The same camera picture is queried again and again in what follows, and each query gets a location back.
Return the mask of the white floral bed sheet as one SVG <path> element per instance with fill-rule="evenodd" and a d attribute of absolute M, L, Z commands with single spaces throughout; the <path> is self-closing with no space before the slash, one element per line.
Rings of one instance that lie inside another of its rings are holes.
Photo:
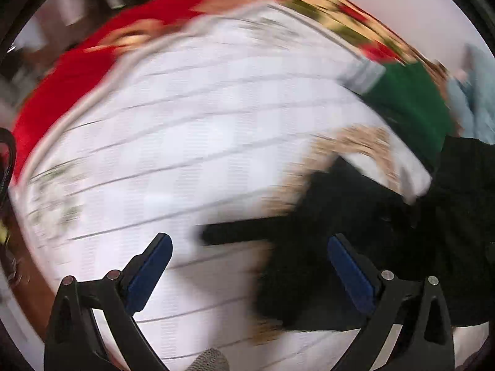
<path fill-rule="evenodd" d="M 125 30 L 101 82 L 33 149 L 13 199 L 54 298 L 123 270 L 159 233 L 173 254 L 133 315 L 166 370 L 334 370 L 360 328 L 289 330 L 254 308 L 273 244 L 205 226 L 286 215 L 343 158 L 405 203 L 429 172 L 339 78 L 368 57 L 299 0 L 260 0 L 151 35 Z M 488 366 L 493 319 L 451 323 L 453 370 Z"/>

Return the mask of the green striped sweater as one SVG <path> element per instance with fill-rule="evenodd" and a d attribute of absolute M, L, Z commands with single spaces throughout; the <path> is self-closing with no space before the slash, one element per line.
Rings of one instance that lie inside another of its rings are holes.
<path fill-rule="evenodd" d="M 339 82 L 385 120 L 427 171 L 435 168 L 455 123 L 424 65 L 359 59 Z"/>

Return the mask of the black leather jacket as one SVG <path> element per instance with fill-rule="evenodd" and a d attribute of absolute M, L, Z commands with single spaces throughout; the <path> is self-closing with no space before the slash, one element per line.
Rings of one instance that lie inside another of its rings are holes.
<path fill-rule="evenodd" d="M 289 330 L 347 331 L 366 317 L 328 259 L 336 234 L 400 279 L 437 277 L 454 326 L 493 319 L 493 146 L 447 137 L 427 192 L 411 204 L 338 158 L 310 176 L 286 215 L 209 224 L 200 237 L 207 245 L 273 244 L 254 299 L 261 317 Z"/>

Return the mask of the light blue garment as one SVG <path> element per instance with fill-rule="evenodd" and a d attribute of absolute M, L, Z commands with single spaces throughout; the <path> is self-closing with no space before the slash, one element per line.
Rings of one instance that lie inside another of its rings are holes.
<path fill-rule="evenodd" d="M 494 57 L 467 45 L 462 67 L 447 82 L 448 105 L 461 137 L 494 144 Z"/>

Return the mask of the red floral fleece blanket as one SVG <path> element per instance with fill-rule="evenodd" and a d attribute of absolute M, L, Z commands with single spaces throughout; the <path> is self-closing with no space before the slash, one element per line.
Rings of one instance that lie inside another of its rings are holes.
<path fill-rule="evenodd" d="M 69 52 L 62 54 L 40 84 L 30 94 L 13 126 L 17 143 L 13 182 L 19 183 L 33 149 L 51 126 L 77 101 L 94 89 L 118 59 L 118 49 L 106 39 L 124 28 L 152 22 L 154 28 L 176 29 L 202 14 L 220 14 L 256 0 L 150 0 L 126 8 L 108 20 L 95 33 Z M 349 0 L 321 0 L 325 9 L 335 7 L 339 15 L 361 25 L 359 48 L 366 57 L 379 63 L 414 63 L 424 56 L 374 16 Z"/>

